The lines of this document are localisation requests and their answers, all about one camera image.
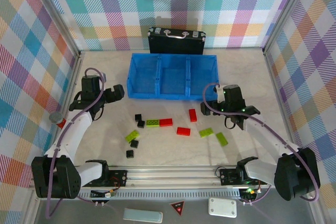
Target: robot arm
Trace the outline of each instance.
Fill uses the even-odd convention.
[[[107,164],[104,161],[87,161],[80,167],[75,167],[74,159],[79,143],[96,114],[103,109],[106,103],[121,100],[124,97],[124,90],[120,84],[113,86],[113,92],[111,89],[104,90],[98,102],[72,122],[71,119],[92,104],[101,92],[99,76],[84,76],[81,84],[82,91],[75,96],[75,100],[70,105],[68,120],[58,138],[43,157],[35,157],[31,163],[36,194],[40,198],[46,198],[48,194],[51,160],[56,148],[58,152],[52,181],[52,198],[74,199],[82,186],[95,179],[104,179],[106,172],[108,172]],[[68,124],[72,125],[65,132],[61,145],[57,147],[61,133]]]
[[[254,106],[246,106],[240,87],[238,85],[225,86],[222,89],[214,89],[218,94],[218,100],[208,101],[208,105],[220,112],[229,113],[225,116],[241,130],[247,131],[256,139],[271,155],[274,163],[266,163],[257,157],[249,157],[237,163],[236,171],[230,172],[232,179],[239,179],[241,183],[249,183],[253,179],[261,180],[274,185],[277,192],[285,200],[291,200],[297,196],[302,196],[314,190],[312,179],[303,164],[298,160],[285,145],[271,134],[263,124],[245,115],[252,115],[264,122],[260,111]],[[201,103],[201,112],[210,115],[211,110]],[[318,187],[320,187],[317,161],[314,152],[309,148],[299,148],[297,145],[288,142],[287,145],[296,151],[312,172]]]

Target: suitcase handle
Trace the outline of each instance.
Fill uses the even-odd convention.
[[[187,31],[184,31],[182,33],[182,35],[184,35],[183,37],[182,36],[176,36],[176,35],[168,35],[168,34],[171,33],[169,30],[165,30],[163,32],[166,34],[167,37],[169,37],[169,38],[175,38],[175,39],[184,39],[185,37],[187,37],[187,35],[189,35],[189,33]]]

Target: red triangle sticker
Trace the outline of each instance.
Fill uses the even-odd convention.
[[[184,207],[184,201],[180,201],[180,202],[176,202],[176,203],[171,203],[170,204],[175,211],[182,216],[182,212],[183,212],[183,207]]]

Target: white table surface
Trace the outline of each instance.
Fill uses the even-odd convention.
[[[107,88],[122,84],[125,97],[106,104],[102,118],[87,129],[76,152],[75,165],[89,159],[104,159],[109,165],[118,166],[236,165],[238,160],[250,156],[270,160],[265,149],[239,127],[226,129],[224,116],[202,115],[200,102],[129,99],[126,81],[133,52],[148,53],[142,50],[91,51],[85,54],[75,93],[81,90],[80,79],[84,70],[95,67],[106,74]],[[221,84],[238,84],[246,105],[254,105],[260,110],[267,123],[287,140],[261,49],[210,49],[204,54],[217,55]],[[190,122],[189,109],[196,109],[196,123]],[[174,125],[137,128],[134,115],[139,113],[143,120],[173,118]],[[191,128],[191,136],[177,135],[179,126]],[[215,133],[222,132],[228,145],[221,147],[214,134],[200,138],[198,132],[208,127]],[[130,148],[124,139],[133,130],[140,132],[137,149]],[[127,150],[134,150],[134,158],[126,158]]]

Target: black suitcase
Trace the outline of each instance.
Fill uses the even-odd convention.
[[[202,55],[205,32],[150,27],[148,31],[151,54]]]

